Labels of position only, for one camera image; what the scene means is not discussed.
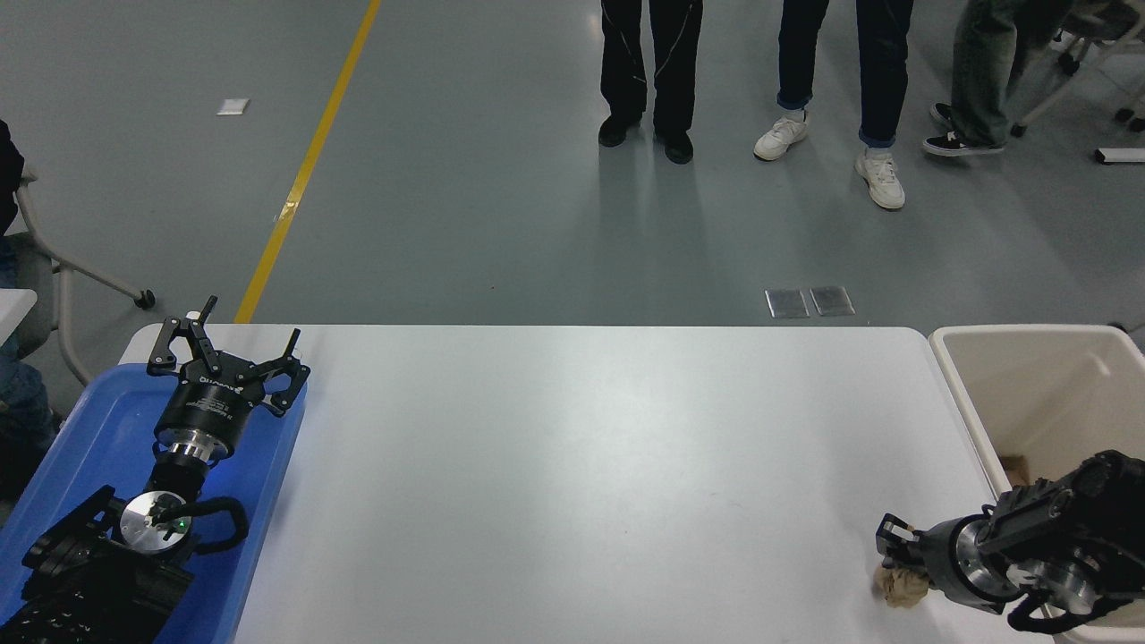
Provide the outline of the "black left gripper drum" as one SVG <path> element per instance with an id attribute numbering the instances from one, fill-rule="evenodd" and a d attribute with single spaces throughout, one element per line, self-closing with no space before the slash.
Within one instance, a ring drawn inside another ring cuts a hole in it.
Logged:
<path id="1" fill-rule="evenodd" d="M 218 369 L 199 358 L 175 369 L 172 354 L 153 359 L 153 375 L 176 376 L 177 384 L 155 427 L 158 443 L 184 443 L 197 432 L 219 445 L 240 443 L 250 414 L 266 394 L 268 372 L 245 358 L 212 351 Z"/>

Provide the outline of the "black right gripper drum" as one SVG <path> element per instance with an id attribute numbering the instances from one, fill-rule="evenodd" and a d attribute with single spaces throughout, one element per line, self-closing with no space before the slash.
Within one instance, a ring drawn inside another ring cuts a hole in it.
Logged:
<path id="1" fill-rule="evenodd" d="M 963 519 L 937 523 L 932 529 L 917 531 L 917 550 L 929 584 L 947 598 L 956 598 L 963 589 L 955 553 Z"/>

